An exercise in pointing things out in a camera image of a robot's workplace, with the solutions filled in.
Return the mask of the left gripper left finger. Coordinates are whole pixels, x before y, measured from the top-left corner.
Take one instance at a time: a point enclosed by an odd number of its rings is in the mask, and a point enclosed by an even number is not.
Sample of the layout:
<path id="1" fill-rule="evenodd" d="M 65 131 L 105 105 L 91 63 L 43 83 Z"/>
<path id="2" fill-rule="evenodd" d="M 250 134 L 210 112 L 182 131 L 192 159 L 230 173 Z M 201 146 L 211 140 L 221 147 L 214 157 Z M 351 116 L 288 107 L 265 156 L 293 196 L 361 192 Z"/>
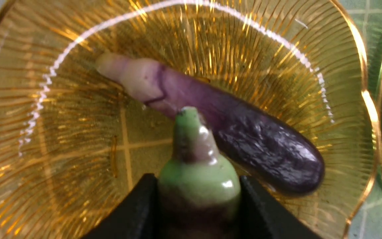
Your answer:
<path id="1" fill-rule="evenodd" d="M 82 239 L 158 239 L 158 179 L 144 174 L 126 198 Z"/>

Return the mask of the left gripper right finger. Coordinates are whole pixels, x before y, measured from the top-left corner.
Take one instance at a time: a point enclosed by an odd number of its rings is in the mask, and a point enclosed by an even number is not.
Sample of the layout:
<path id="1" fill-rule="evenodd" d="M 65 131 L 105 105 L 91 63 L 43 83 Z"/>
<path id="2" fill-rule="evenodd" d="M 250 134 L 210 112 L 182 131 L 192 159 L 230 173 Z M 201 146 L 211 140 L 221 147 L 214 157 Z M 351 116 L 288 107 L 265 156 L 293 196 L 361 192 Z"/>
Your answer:
<path id="1" fill-rule="evenodd" d="M 255 178 L 240 176 L 240 239 L 320 239 Z"/>

